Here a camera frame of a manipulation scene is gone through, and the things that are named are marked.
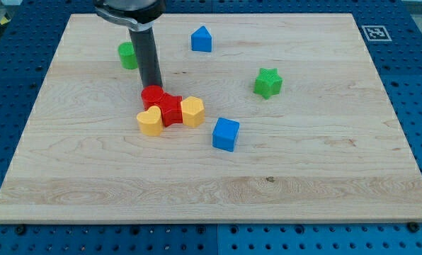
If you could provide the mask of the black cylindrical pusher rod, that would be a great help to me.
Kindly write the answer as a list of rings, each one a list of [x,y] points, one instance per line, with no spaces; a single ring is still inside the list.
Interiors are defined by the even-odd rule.
[[[152,28],[135,32],[129,30],[143,87],[163,86],[156,43]]]

